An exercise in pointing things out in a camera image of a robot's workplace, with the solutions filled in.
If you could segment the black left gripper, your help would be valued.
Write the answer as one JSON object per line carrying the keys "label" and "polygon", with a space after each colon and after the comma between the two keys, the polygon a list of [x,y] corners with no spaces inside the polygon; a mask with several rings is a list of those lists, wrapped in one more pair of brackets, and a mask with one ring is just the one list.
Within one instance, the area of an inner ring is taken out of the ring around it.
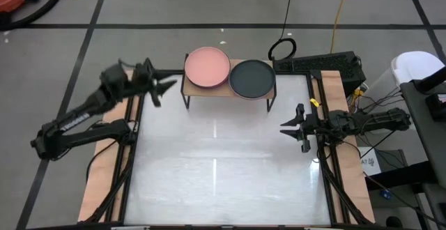
{"label": "black left gripper", "polygon": [[155,107],[160,107],[160,96],[163,96],[177,81],[160,82],[160,80],[174,75],[170,70],[156,70],[151,60],[145,58],[143,63],[138,63],[134,69],[132,79],[136,81],[138,89],[149,93]]}

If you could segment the black box on desk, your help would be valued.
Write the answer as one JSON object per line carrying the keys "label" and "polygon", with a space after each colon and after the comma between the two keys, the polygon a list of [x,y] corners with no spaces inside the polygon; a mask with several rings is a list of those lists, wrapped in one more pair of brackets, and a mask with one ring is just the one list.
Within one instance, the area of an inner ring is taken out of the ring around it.
{"label": "black box on desk", "polygon": [[432,119],[446,122],[446,93],[433,93],[425,101]]}

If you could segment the wooden shelf with black legs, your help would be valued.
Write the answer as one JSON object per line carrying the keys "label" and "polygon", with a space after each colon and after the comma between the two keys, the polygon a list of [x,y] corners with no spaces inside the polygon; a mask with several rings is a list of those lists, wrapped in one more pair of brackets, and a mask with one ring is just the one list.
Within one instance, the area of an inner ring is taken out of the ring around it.
{"label": "wooden shelf with black legs", "polygon": [[[228,80],[222,82],[217,87],[206,89],[193,84],[188,79],[185,73],[183,73],[182,76],[180,93],[183,97],[183,102],[185,104],[186,109],[189,109],[190,107],[190,98],[192,96],[242,98],[242,96],[239,96],[237,93],[233,92]],[[271,88],[271,90],[267,94],[259,98],[259,100],[260,99],[266,100],[267,112],[270,112],[270,110],[272,109],[276,96],[277,96],[277,84],[274,83],[274,86]]]}

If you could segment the salmon pink plate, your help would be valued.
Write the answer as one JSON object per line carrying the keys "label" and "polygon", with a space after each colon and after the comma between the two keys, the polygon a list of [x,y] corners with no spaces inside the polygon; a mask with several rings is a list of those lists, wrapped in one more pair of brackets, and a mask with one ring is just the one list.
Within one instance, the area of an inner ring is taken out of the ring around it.
{"label": "salmon pink plate", "polygon": [[211,89],[223,84],[229,76],[228,56],[215,47],[200,47],[185,60],[185,75],[196,86]]}

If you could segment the grey desk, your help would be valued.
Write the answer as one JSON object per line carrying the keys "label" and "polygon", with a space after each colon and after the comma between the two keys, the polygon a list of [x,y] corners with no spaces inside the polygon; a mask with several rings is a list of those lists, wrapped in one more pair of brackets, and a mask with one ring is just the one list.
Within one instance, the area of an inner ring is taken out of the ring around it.
{"label": "grey desk", "polygon": [[446,93],[446,82],[426,93],[410,83],[400,85],[417,133],[431,164],[438,184],[446,188],[446,122],[434,121],[425,99],[433,93]]}

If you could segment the white plastic bin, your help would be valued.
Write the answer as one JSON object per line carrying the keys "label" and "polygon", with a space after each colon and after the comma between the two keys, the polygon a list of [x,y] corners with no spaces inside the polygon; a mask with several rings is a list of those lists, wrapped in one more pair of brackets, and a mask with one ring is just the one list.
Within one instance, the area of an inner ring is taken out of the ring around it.
{"label": "white plastic bin", "polygon": [[410,114],[400,85],[428,77],[443,66],[440,59],[428,52],[404,52],[393,58],[386,71],[364,92],[358,107],[364,113],[399,108]]}

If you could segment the dark slate teal plate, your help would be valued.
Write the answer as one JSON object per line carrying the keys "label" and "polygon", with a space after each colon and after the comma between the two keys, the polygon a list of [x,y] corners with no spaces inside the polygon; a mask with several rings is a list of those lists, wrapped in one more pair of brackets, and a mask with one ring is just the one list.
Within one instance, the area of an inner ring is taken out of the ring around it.
{"label": "dark slate teal plate", "polygon": [[241,98],[256,100],[267,95],[276,82],[275,71],[264,61],[246,60],[238,63],[229,74],[231,90]]}

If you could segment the black metal table frame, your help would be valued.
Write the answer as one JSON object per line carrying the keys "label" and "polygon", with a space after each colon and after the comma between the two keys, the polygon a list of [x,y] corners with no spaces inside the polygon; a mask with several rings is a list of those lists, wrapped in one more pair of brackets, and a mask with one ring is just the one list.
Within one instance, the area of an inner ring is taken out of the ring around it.
{"label": "black metal table frame", "polygon": [[231,225],[325,227],[354,222],[336,190],[324,180],[311,150],[282,133],[309,99],[345,109],[337,71],[279,75],[272,109],[262,100],[197,96],[184,100],[183,79],[162,106],[141,101],[141,127],[133,169],[111,205],[113,220],[128,225]]}

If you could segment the black computer case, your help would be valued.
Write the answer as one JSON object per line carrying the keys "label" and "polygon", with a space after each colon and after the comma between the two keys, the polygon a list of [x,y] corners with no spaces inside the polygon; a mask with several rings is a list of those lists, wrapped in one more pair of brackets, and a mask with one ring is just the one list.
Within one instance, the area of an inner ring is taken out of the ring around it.
{"label": "black computer case", "polygon": [[273,62],[273,68],[275,72],[283,74],[311,70],[339,71],[346,97],[367,80],[361,59],[353,51],[278,60]]}

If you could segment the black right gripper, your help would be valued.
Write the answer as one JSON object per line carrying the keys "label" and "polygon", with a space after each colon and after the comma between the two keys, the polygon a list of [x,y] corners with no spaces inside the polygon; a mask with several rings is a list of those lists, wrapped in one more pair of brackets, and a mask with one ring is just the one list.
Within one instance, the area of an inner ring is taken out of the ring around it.
{"label": "black right gripper", "polygon": [[281,124],[281,126],[299,125],[299,128],[297,130],[280,130],[280,132],[296,139],[297,141],[301,141],[302,152],[307,153],[311,150],[307,136],[321,134],[322,124],[323,122],[318,118],[317,114],[305,115],[304,105],[300,103],[296,107],[296,116],[290,121]]}

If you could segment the white paper sign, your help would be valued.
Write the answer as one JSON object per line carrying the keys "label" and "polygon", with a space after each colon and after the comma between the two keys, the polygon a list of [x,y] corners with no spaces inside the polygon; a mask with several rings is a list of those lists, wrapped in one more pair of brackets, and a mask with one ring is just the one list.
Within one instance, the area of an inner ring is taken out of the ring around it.
{"label": "white paper sign", "polygon": [[362,146],[358,150],[363,171],[369,176],[379,174],[381,168],[375,150],[372,150],[370,146]]}

